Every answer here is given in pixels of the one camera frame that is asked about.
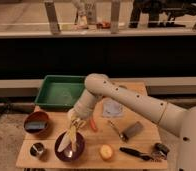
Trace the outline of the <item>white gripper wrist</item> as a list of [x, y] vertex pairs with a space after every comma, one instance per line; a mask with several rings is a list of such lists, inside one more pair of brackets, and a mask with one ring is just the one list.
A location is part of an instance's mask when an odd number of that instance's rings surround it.
[[85, 120], [93, 114], [96, 104], [96, 100], [78, 100], [74, 107], [68, 111], [68, 119], [71, 119], [72, 117], [77, 117], [83, 120], [80, 120], [79, 122], [77, 122], [77, 119], [71, 120], [69, 130], [83, 128], [87, 122]]

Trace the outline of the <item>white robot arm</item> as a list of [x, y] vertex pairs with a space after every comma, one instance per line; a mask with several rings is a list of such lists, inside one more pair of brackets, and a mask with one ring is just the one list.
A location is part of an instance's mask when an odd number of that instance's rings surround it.
[[114, 84], [107, 75], [89, 74], [85, 89], [69, 110], [70, 116], [87, 119], [103, 97], [109, 97], [179, 138], [176, 171], [196, 171], [196, 106], [185, 109]]

